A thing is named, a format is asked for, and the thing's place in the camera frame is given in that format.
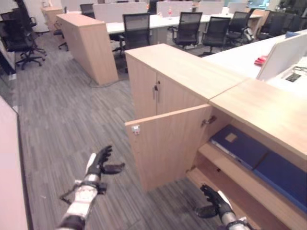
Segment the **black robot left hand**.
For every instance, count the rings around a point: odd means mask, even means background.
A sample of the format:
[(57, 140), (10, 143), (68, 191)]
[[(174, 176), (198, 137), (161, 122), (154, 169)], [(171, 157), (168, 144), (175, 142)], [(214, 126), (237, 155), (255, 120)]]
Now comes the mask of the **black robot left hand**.
[(99, 178), (102, 174), (114, 175), (121, 173), (125, 168), (125, 163), (121, 164), (106, 164), (112, 153), (112, 145), (108, 145), (101, 149), (94, 157), (92, 163), (90, 163), (85, 175), (93, 174)]

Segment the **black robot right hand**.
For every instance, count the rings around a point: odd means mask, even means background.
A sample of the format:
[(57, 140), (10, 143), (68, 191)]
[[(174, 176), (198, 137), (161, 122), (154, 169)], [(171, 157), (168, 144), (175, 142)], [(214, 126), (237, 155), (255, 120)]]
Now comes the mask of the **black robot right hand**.
[(203, 184), (200, 187), (200, 190), (207, 197), (207, 201), (210, 202), (211, 205), (196, 208), (195, 212), (198, 217), (208, 219), (213, 218), (215, 216), (219, 216), (220, 219), (222, 219), (222, 217), (227, 213), (234, 214), (234, 211), (232, 210), (230, 205), (226, 201), (224, 201), (220, 194), (213, 190), (210, 186)]

